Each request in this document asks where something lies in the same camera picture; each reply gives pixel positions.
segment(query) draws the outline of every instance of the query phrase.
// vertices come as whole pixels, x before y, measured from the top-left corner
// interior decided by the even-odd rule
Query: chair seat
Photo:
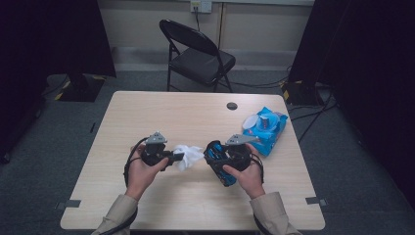
[[[235,57],[223,51],[219,51],[219,54],[225,73],[227,73],[235,66]],[[220,78],[218,77],[219,62],[217,58],[192,48],[188,48],[171,60],[169,66],[173,71],[206,86],[214,85],[215,81]]]

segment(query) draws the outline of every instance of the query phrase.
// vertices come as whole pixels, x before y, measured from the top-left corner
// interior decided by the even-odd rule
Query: black chair
[[[171,71],[175,71],[205,86],[214,86],[214,92],[217,84],[228,87],[229,91],[233,92],[226,73],[235,66],[234,56],[218,50],[203,33],[181,23],[162,20],[160,29],[170,43],[167,91],[170,90],[170,86],[179,90],[170,84]],[[180,53],[173,41],[188,48]],[[222,77],[225,77],[226,85],[219,83]]]

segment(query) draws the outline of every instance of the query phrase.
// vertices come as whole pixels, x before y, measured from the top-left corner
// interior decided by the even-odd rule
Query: chair backrest
[[[189,26],[171,20],[161,20],[160,29],[172,45],[174,40],[212,56],[219,54],[216,45],[207,36]]]

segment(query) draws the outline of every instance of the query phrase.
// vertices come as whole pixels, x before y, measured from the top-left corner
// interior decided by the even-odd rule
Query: hand
[[[131,160],[134,160],[128,170],[128,186],[125,195],[139,201],[144,191],[152,184],[156,174],[162,170],[168,163],[168,158],[164,158],[158,164],[149,166],[140,158],[145,145],[140,145],[134,152]]]
[[[253,145],[246,145],[254,155],[259,155],[257,149]],[[223,166],[223,169],[238,180],[239,185],[241,185],[251,199],[255,199],[265,194],[265,190],[262,187],[260,168],[255,162],[251,161],[250,166],[243,171],[239,171],[227,164]]]

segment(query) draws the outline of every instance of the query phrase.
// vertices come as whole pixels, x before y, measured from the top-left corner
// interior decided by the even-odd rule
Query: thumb
[[[154,168],[157,170],[157,172],[161,171],[168,163],[168,158],[162,159],[158,164],[154,165]]]
[[[227,164],[225,164],[223,166],[223,169],[226,172],[228,172],[229,174],[231,174],[232,176],[234,176],[235,178],[238,178],[239,174],[241,173],[238,169],[236,169],[236,168],[234,168],[234,167],[232,167],[230,165],[227,165]]]

